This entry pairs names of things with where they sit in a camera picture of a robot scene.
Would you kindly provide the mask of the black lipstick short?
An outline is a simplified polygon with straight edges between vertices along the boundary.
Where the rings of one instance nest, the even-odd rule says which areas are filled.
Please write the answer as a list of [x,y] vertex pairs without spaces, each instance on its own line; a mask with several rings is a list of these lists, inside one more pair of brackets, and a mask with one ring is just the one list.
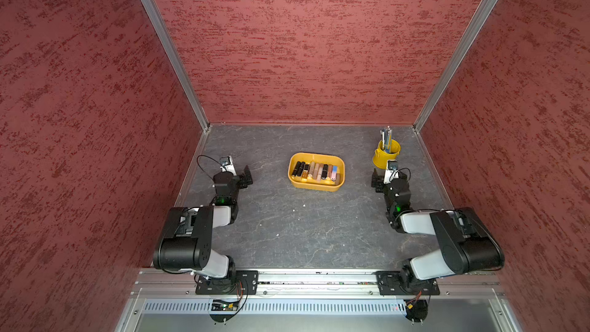
[[297,176],[298,177],[301,177],[302,176],[302,174],[304,172],[304,169],[305,169],[305,165],[306,165],[306,163],[304,161],[301,161],[300,167],[297,170]]

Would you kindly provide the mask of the aluminium front rail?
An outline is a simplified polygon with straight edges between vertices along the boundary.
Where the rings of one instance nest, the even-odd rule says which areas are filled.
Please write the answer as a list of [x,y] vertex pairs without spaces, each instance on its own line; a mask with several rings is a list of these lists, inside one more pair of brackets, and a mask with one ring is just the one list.
[[[381,296],[375,269],[258,268],[255,298],[333,298],[369,299],[416,296]],[[139,271],[132,287],[133,298],[196,298],[196,278],[192,274],[171,275],[153,268]],[[505,290],[493,272],[437,278],[438,296],[417,296],[421,300],[475,299],[503,300]]]

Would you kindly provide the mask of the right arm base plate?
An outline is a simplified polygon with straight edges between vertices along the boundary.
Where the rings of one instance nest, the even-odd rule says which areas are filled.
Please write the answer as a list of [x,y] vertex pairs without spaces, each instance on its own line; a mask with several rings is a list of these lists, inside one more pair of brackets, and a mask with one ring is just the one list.
[[376,284],[381,296],[438,296],[440,290],[434,279],[419,280],[409,270],[377,271]]

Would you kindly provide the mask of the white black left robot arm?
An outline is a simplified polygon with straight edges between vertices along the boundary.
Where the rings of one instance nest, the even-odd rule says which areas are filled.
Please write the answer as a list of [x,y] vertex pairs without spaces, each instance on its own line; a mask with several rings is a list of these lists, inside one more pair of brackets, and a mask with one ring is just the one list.
[[213,176],[215,196],[201,207],[175,207],[166,222],[155,248],[154,268],[169,274],[195,272],[214,280],[236,279],[231,257],[213,250],[213,230],[235,223],[241,189],[253,184],[249,167],[236,175],[222,171]]

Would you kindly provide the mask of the vented metal panel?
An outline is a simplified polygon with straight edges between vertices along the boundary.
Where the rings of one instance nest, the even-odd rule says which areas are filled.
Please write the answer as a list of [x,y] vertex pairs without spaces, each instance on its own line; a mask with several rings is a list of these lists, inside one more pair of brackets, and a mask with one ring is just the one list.
[[143,314],[178,315],[328,315],[328,316],[405,316],[406,303],[395,299],[257,299],[250,298],[243,308],[223,308],[212,299],[150,299]]

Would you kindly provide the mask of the gold lipstick tube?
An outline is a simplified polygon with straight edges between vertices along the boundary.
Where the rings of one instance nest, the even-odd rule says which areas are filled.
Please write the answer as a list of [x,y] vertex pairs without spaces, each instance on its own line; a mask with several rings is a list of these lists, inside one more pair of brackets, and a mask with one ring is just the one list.
[[321,163],[316,163],[316,167],[315,167],[315,171],[314,171],[314,177],[313,177],[313,178],[314,178],[316,181],[319,181],[319,180],[317,179],[317,173],[318,173],[318,169],[319,169],[319,166],[320,166],[320,164],[321,164]]

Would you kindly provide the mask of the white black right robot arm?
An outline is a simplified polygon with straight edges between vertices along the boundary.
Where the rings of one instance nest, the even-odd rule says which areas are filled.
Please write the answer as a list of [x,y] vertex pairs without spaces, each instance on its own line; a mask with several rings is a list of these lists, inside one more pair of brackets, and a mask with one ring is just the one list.
[[438,249],[405,261],[400,276],[407,284],[503,268],[503,250],[471,207],[413,209],[410,176],[400,171],[374,171],[371,187],[383,194],[393,230],[436,238]]

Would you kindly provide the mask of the aluminium corner post left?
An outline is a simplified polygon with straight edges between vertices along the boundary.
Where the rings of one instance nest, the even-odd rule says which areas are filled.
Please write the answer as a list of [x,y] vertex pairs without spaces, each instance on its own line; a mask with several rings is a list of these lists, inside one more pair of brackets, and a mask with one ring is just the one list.
[[208,133],[210,130],[210,122],[205,114],[204,108],[202,107],[198,97],[195,93],[195,89],[192,85],[190,77],[184,67],[181,60],[181,56],[175,46],[172,37],[167,30],[165,21],[161,15],[158,5],[155,0],[140,0],[141,4],[146,11],[148,18],[156,32],[158,39],[167,55],[169,62],[171,63],[172,69],[177,76],[178,81],[184,91],[185,96],[201,126],[204,133]]

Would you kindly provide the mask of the pens in cup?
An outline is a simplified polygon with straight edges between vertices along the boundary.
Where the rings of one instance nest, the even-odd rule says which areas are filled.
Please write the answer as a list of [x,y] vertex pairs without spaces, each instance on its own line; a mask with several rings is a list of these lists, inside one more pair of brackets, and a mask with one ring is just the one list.
[[382,143],[381,143],[382,150],[384,152],[386,152],[387,154],[390,154],[391,153],[391,141],[392,141],[392,136],[391,136],[392,130],[391,130],[390,126],[387,126],[383,129],[381,129],[380,133],[381,133],[381,138],[382,138]]

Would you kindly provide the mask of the silver pink lipstick tube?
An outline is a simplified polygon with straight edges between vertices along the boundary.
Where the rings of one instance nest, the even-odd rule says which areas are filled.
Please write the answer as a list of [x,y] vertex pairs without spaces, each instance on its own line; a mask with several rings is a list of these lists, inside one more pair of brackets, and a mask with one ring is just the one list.
[[308,175],[307,175],[307,178],[308,178],[308,179],[313,179],[313,177],[314,177],[314,171],[315,171],[315,167],[316,167],[316,162],[315,162],[315,161],[312,161],[312,162],[310,163],[310,169],[309,169],[309,171],[308,171]]

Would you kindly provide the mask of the yellow plastic storage tray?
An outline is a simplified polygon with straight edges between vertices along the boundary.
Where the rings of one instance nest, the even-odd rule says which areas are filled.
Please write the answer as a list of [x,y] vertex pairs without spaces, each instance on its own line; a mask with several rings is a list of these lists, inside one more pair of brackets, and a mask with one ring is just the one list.
[[[321,164],[328,164],[328,165],[336,165],[337,166],[337,173],[341,174],[341,183],[340,185],[336,186],[335,181],[321,179],[321,181],[316,181],[313,179],[307,179],[307,181],[303,181],[301,177],[292,177],[292,171],[298,161],[304,161],[306,164],[315,161],[316,163]],[[337,192],[344,184],[346,179],[346,165],[344,161],[335,156],[335,155],[321,155],[315,153],[307,153],[307,152],[299,152],[294,154],[289,163],[289,168],[287,172],[287,177],[290,180],[290,183],[295,188],[302,188],[308,190],[315,190],[315,191],[322,191],[322,192]]]

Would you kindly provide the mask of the black lipstick with gold band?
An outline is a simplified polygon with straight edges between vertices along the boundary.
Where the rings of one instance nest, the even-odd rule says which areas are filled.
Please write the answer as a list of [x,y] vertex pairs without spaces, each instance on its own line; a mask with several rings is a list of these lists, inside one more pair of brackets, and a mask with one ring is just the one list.
[[298,161],[292,171],[292,174],[291,174],[292,177],[296,177],[298,175],[298,171],[300,170],[300,167],[301,167],[301,161]]

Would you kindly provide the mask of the yellow pen cup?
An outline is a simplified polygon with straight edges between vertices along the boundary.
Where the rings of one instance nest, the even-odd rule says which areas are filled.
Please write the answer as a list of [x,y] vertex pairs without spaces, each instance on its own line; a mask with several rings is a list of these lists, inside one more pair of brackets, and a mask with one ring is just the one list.
[[387,162],[388,161],[395,161],[397,159],[397,157],[399,156],[400,152],[401,152],[401,146],[400,144],[393,140],[392,141],[392,152],[388,153],[386,150],[384,150],[383,147],[383,142],[380,141],[378,144],[377,149],[374,152],[374,156],[373,156],[373,164],[375,165],[376,168],[381,169],[381,170],[386,170],[387,169]]

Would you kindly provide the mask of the gold black square lipstick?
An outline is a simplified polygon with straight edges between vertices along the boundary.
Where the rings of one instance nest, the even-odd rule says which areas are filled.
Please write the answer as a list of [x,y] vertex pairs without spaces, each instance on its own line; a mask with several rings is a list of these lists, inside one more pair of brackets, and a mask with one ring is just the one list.
[[307,181],[307,179],[310,175],[310,169],[311,169],[311,164],[310,163],[305,164],[304,170],[301,175],[301,178],[303,181]]

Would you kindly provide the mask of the aluminium corner post right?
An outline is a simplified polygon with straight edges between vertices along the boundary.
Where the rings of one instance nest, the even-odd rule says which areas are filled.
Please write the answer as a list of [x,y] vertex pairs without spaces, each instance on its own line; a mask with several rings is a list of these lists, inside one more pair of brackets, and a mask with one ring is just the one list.
[[427,99],[426,104],[419,113],[419,116],[413,125],[413,129],[417,134],[419,134],[423,129],[428,118],[435,109],[436,104],[443,96],[445,90],[452,81],[453,76],[456,74],[456,71],[458,70],[477,36],[481,32],[498,1],[499,0],[481,0],[478,4],[476,11],[474,12],[468,26],[466,27],[466,30],[462,34],[462,37],[459,40],[459,43],[456,46],[449,62],[447,63],[445,69],[442,72],[442,75],[439,77],[433,91]]

